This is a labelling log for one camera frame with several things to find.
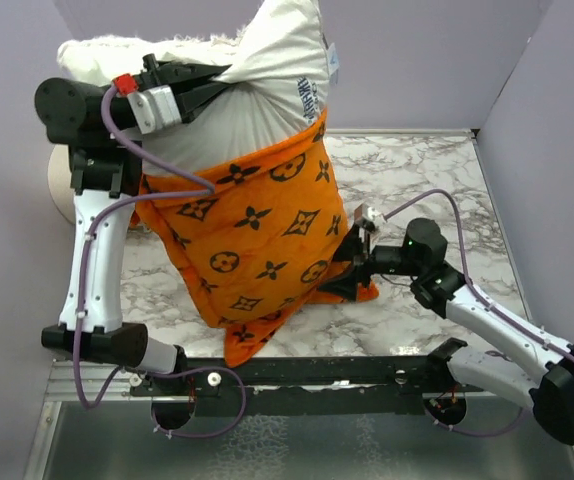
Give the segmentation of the white pillow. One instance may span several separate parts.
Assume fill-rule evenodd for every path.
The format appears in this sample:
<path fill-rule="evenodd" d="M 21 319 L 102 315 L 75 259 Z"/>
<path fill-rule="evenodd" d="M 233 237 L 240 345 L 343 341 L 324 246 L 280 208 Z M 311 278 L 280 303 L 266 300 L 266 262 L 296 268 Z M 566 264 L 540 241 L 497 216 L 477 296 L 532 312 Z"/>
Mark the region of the white pillow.
<path fill-rule="evenodd" d="M 330 70 L 316 1 L 265 1 L 236 38 L 150 42 L 105 35 L 69 40 L 57 62 L 74 79 L 103 86 L 138 73 L 142 58 L 226 66 L 226 89 L 196 120 L 142 138 L 146 151 L 198 172 L 290 139 L 322 117 Z"/>

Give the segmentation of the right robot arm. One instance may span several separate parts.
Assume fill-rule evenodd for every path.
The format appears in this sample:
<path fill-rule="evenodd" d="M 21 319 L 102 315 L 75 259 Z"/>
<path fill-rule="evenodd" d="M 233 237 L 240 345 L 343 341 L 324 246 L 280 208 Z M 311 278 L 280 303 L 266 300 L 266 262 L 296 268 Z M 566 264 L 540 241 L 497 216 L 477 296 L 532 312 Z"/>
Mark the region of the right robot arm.
<path fill-rule="evenodd" d="M 374 246 L 370 221 L 358 221 L 335 254 L 349 261 L 320 291 L 355 301 L 374 275 L 411 278 L 415 300 L 441 318 L 465 327 L 500 354 L 493 359 L 463 341 L 436 349 L 426 367 L 428 383 L 448 391 L 470 385 L 528 409 L 553 439 L 574 445 L 574 344 L 550 335 L 493 301 L 445 259 L 448 242 L 438 225 L 412 220 L 399 247 Z"/>

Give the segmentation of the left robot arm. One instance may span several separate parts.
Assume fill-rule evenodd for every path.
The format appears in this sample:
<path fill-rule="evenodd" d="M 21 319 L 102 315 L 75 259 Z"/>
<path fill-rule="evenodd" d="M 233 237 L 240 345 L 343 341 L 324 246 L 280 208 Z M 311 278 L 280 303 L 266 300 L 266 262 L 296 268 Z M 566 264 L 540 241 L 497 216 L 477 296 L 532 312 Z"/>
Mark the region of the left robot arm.
<path fill-rule="evenodd" d="M 152 54 L 143 69 L 110 83 L 49 78 L 34 95 L 48 140 L 68 151 L 75 210 L 75 243 L 67 297 L 42 345 L 75 362 L 111 364 L 153 375 L 162 392 L 187 385 L 187 357 L 179 346 L 150 337 L 145 325 L 126 323 L 120 301 L 124 244 L 137 201 L 142 164 L 151 163 L 189 181 L 181 197 L 206 196 L 212 182 L 166 165 L 128 137 L 191 123 L 227 89 L 223 66 L 160 62 Z"/>

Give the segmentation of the orange patterned pillowcase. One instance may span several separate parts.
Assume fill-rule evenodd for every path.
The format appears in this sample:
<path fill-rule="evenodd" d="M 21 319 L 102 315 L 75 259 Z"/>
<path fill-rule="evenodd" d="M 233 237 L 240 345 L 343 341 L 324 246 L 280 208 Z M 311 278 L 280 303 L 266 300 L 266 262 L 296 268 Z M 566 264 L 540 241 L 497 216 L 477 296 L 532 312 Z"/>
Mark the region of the orange patterned pillowcase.
<path fill-rule="evenodd" d="M 201 171 L 211 196 L 143 200 L 134 223 L 162 241 L 224 361 L 251 359 L 306 304 L 339 304 L 320 286 L 348 265 L 333 255 L 348 221 L 323 143 L 326 119 L 276 145 Z"/>

